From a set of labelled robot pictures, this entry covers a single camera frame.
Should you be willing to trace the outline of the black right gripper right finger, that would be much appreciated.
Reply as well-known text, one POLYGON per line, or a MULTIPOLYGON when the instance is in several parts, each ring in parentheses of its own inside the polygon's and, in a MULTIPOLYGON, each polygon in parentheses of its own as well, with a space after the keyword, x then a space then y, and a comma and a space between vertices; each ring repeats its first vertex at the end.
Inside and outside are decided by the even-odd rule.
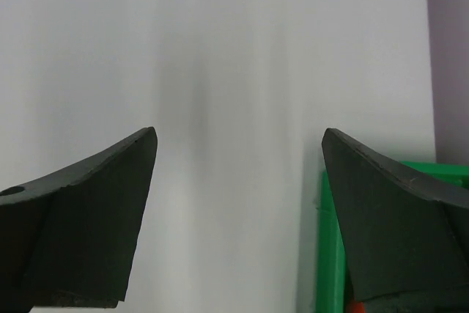
POLYGON ((401 163, 329 128, 322 152, 367 312, 468 310, 468 168, 401 163))

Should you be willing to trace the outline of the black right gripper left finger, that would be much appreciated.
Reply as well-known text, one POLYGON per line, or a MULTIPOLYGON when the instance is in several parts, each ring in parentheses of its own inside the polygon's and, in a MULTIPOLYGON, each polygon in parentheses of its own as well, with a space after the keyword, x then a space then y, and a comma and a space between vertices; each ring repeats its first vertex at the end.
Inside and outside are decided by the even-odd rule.
POLYGON ((123 302, 158 138, 102 152, 1 192, 1 307, 113 309, 123 302))

